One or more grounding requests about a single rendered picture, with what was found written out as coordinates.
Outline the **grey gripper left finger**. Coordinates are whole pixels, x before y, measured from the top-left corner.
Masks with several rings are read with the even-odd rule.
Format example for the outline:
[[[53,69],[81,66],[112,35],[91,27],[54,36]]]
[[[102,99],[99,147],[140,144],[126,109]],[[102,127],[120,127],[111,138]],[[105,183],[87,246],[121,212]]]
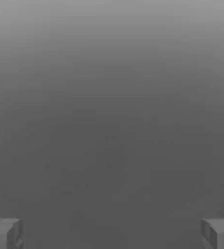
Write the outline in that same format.
[[[23,220],[0,218],[0,249],[23,249]]]

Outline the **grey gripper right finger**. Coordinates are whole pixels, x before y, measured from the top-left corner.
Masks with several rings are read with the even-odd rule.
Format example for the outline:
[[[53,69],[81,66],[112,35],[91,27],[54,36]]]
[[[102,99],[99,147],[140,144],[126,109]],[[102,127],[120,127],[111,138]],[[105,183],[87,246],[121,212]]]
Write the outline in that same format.
[[[204,249],[224,249],[224,218],[202,219],[201,236]]]

